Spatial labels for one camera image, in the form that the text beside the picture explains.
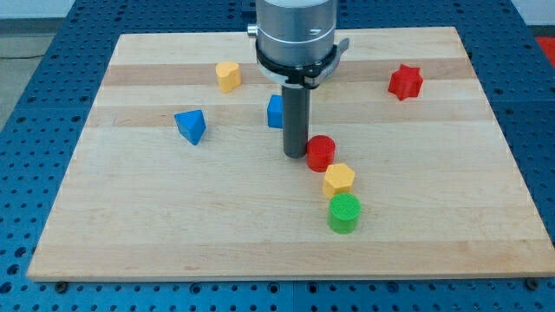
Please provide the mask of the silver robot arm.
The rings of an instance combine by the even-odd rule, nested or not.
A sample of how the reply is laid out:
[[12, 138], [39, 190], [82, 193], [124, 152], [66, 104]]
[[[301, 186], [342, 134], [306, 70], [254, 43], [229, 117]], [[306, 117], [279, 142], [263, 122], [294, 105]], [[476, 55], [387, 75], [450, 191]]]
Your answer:
[[288, 88], [316, 88], [337, 62], [336, 0], [257, 0], [258, 66]]

